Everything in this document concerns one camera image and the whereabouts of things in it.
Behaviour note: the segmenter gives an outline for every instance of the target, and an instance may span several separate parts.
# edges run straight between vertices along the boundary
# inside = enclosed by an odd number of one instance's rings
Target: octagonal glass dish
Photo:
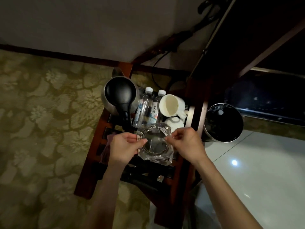
[[[142,125],[137,130],[137,139],[146,138],[147,143],[140,148],[140,158],[170,165],[173,160],[173,147],[164,140],[164,137],[169,135],[170,127],[166,123]]]

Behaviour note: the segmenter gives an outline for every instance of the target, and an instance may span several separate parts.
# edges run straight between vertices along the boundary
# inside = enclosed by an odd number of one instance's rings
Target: water bottle
[[[148,119],[149,124],[156,124],[156,123],[162,122],[163,115],[160,112],[159,103],[160,103],[160,100],[162,99],[162,97],[165,96],[165,94],[166,94],[166,91],[159,90],[158,96],[154,99],[154,101],[152,103],[152,109],[150,111],[150,115],[149,115],[149,119]]]
[[[152,106],[152,92],[153,89],[147,87],[142,100],[140,100],[139,106],[135,112],[135,119],[132,124],[133,127],[139,128],[141,125],[147,124],[151,106]]]

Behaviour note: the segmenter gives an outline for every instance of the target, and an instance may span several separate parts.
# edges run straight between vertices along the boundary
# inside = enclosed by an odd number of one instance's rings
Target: hand
[[[120,164],[125,167],[132,159],[138,149],[143,147],[147,139],[137,141],[137,135],[130,132],[123,132],[113,137],[110,143],[110,156],[108,165]]]
[[[178,128],[165,140],[193,165],[200,159],[207,158],[201,138],[193,128]]]

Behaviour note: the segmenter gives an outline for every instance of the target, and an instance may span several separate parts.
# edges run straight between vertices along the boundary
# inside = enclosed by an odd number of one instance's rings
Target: stainless steel kettle
[[[133,113],[139,104],[140,94],[136,84],[123,76],[119,68],[112,72],[112,78],[102,90],[104,107],[112,114],[123,120],[123,129],[131,128],[130,113]]]

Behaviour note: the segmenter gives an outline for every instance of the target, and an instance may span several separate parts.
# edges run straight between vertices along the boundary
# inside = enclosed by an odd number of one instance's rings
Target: tile grout line
[[[254,133],[254,132],[252,132]],[[246,139],[247,137],[249,137],[252,133],[250,133],[249,135],[247,135],[244,139]],[[242,142],[244,139],[242,139],[240,142]],[[236,145],[234,145],[231,149],[233,149],[235,146],[237,146],[240,142],[238,142]],[[229,152],[231,149],[229,149],[227,152]],[[224,154],[222,154],[219,158],[221,158],[223,155],[225,155],[227,152],[225,152]],[[217,158],[217,159],[219,159]],[[217,161],[217,159],[215,161]],[[213,161],[213,163],[215,162]]]

